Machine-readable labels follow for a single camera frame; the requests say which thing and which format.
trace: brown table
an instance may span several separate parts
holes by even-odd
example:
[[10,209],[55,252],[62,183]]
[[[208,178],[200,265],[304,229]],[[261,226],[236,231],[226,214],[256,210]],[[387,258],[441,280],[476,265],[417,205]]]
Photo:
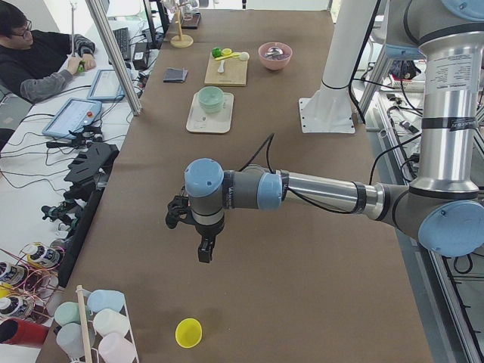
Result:
[[[186,31],[190,48],[163,45],[65,293],[75,299],[77,284],[124,291],[142,363],[432,361],[391,227],[290,203],[232,210],[206,265],[193,228],[164,224],[192,160],[238,169],[270,132],[275,168],[368,180],[374,157],[364,127],[300,130],[297,102],[318,89],[332,32],[327,12],[204,11],[199,29]],[[280,72],[257,59],[269,41],[293,48]],[[228,134],[193,135],[189,106],[216,46],[251,54],[247,87],[225,88],[235,96]],[[167,67],[188,68],[186,83],[163,83]],[[193,349],[174,338],[186,317],[203,325]],[[67,358],[50,333],[37,362],[53,361]]]

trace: gray sleeve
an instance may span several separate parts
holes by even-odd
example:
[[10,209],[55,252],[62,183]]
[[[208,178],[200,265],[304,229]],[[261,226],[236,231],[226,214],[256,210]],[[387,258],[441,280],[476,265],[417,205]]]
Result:
[[43,79],[26,79],[20,84],[20,95],[33,103],[44,101],[59,94],[72,79],[73,75],[68,70],[52,73]]
[[94,44],[94,42],[91,42],[86,37],[81,36],[80,34],[76,34],[74,35],[74,48],[76,49],[76,53],[81,57],[84,54],[85,50],[89,50],[92,54],[94,54],[96,50],[96,44]]

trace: tablet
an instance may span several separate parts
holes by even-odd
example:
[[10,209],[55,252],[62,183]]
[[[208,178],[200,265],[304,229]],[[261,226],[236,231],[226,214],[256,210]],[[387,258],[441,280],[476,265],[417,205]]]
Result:
[[100,101],[70,98],[51,122],[42,130],[45,136],[74,139],[71,132],[81,132],[82,128],[91,125],[102,110]]
[[124,91],[114,70],[98,70],[88,93],[88,100],[101,102],[119,101]]

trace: black hair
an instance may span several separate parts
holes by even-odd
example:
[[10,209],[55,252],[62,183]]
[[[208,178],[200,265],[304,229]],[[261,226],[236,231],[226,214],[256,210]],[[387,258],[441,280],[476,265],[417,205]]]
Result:
[[10,36],[13,28],[21,28],[27,18],[16,6],[0,0],[0,36]]

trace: black shirt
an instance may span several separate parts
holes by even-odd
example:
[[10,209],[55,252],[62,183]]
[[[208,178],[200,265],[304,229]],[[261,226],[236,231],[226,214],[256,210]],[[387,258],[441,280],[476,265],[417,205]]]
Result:
[[70,53],[70,36],[32,31],[30,49],[17,50],[0,45],[0,79],[13,93],[20,95],[26,79],[42,79],[57,72]]

